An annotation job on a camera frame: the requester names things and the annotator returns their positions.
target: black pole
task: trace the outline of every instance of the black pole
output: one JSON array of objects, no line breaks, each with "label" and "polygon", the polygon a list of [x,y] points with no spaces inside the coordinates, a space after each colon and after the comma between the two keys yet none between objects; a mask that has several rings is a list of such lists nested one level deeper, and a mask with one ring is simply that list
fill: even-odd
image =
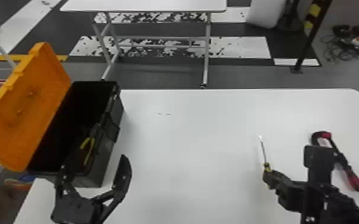
[{"label": "black pole", "polygon": [[308,40],[306,41],[306,44],[301,52],[301,55],[299,56],[298,60],[296,61],[296,64],[293,67],[291,67],[292,73],[302,73],[301,65],[304,62],[306,53],[308,52],[310,46],[312,45],[312,42],[313,42],[314,38],[316,37],[316,34],[321,26],[321,23],[323,22],[323,19],[326,16],[327,11],[329,10],[332,2],[333,2],[333,0],[325,0],[323,2],[323,6],[320,9],[320,12],[318,14],[318,17],[316,18],[316,21],[315,21],[315,24],[313,25],[312,30],[310,31]]}]

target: white tabletop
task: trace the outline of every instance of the white tabletop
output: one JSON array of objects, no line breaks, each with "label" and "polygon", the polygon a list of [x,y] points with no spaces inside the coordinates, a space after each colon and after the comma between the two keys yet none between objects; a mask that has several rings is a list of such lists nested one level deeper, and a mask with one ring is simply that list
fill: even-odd
[{"label": "white tabletop", "polygon": [[85,12],[223,12],[227,0],[68,0],[61,11]]},{"label": "white tabletop", "polygon": [[[121,133],[101,189],[111,188],[119,155],[133,178],[123,203],[106,220],[120,224],[299,223],[261,181],[265,139],[268,159],[304,181],[303,148],[310,134],[328,130],[359,175],[359,92],[327,90],[122,91]],[[355,198],[342,172],[333,184]],[[35,180],[16,224],[52,223],[53,185]]]}]

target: orange toolbox lid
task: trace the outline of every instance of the orange toolbox lid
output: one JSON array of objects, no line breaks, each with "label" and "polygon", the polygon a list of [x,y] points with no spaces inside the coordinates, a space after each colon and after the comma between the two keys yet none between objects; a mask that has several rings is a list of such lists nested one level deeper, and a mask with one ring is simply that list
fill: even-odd
[{"label": "orange toolbox lid", "polygon": [[71,80],[48,43],[37,43],[0,87],[0,164],[24,171]]}]

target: white floor marking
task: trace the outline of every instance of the white floor marking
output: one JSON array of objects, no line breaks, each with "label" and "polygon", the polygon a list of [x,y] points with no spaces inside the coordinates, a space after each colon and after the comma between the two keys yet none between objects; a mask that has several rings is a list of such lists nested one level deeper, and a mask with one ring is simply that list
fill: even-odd
[{"label": "white floor marking", "polygon": [[61,0],[31,0],[0,27],[0,45],[6,52],[14,47],[56,6]]},{"label": "white floor marking", "polygon": [[[213,23],[244,23],[249,7],[228,7],[223,13],[213,13]],[[109,13],[112,23],[185,23],[204,22],[204,13]],[[106,15],[98,13],[96,23],[106,23]]]},{"label": "white floor marking", "polygon": [[[296,58],[275,58],[274,64],[277,66],[293,66],[295,65]],[[303,66],[320,66],[316,59],[304,59]]]},{"label": "white floor marking", "polygon": [[[110,36],[104,38],[104,43],[111,54],[116,52],[113,39]],[[121,43],[130,43],[129,39],[122,40]],[[151,44],[151,40],[142,40],[141,44]],[[161,44],[167,46],[187,44],[179,41],[164,41],[159,40],[153,42],[154,44]],[[195,41],[193,45],[204,46],[204,41]],[[124,53],[128,57],[171,57],[178,54],[190,58],[204,57],[203,48],[192,49],[172,49],[172,48],[132,48],[123,47]],[[83,36],[73,48],[70,56],[102,56],[102,49],[95,36]],[[271,58],[270,50],[267,45],[265,37],[212,37],[210,47],[211,58]]]}]

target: yellow and black striped pole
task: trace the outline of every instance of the yellow and black striped pole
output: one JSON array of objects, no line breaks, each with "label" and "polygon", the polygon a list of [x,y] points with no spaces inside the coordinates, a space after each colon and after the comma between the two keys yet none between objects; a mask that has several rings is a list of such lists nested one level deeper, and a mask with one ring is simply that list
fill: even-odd
[{"label": "yellow and black striped pole", "polygon": [[302,73],[301,66],[306,57],[306,53],[308,52],[310,46],[312,45],[312,42],[313,42],[314,38],[316,37],[318,29],[320,28],[321,23],[323,22],[324,17],[326,16],[332,2],[333,2],[333,0],[313,0],[312,5],[316,5],[316,6],[314,6],[315,9],[313,9],[312,12],[314,12],[314,14],[317,13],[317,16],[311,15],[312,17],[314,17],[314,19],[312,21],[310,21],[310,23],[312,24],[312,27],[311,27],[312,30],[309,33],[306,44],[305,44],[304,48],[302,49],[302,52],[301,52],[300,56],[298,57],[296,64],[293,67],[291,67],[292,73]]},{"label": "yellow and black striped pole", "polygon": [[305,18],[305,29],[312,29],[325,0],[313,0],[309,8],[309,13]]}]

